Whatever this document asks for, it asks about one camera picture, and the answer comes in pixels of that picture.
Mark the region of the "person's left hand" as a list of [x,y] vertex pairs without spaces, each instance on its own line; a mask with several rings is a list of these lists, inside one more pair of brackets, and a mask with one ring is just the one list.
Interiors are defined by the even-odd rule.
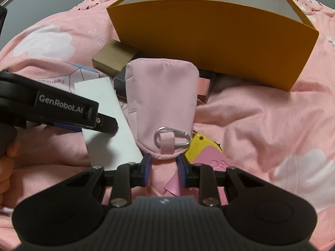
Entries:
[[0,160],[0,202],[3,203],[3,195],[10,188],[10,176],[13,174],[15,166],[15,158],[19,156],[21,143],[14,139],[1,156]]

